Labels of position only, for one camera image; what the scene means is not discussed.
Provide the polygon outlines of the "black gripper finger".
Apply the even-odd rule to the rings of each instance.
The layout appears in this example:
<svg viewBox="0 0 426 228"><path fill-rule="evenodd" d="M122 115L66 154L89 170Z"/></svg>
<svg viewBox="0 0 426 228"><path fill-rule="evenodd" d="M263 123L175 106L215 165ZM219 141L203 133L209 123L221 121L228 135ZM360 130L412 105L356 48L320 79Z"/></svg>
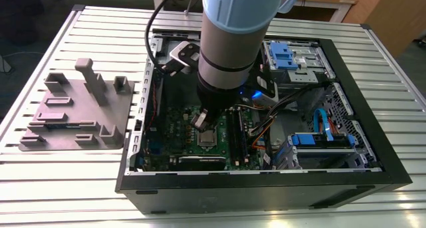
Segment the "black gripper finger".
<svg viewBox="0 0 426 228"><path fill-rule="evenodd" d="M205 117L208 111L203 110L199 114L195 114L192 118L192 126L196 128L197 131L204 131L207 127Z"/></svg>
<svg viewBox="0 0 426 228"><path fill-rule="evenodd" d="M212 129L216 126L220 117L220 110L208 110L207 112L207 129Z"/></svg>

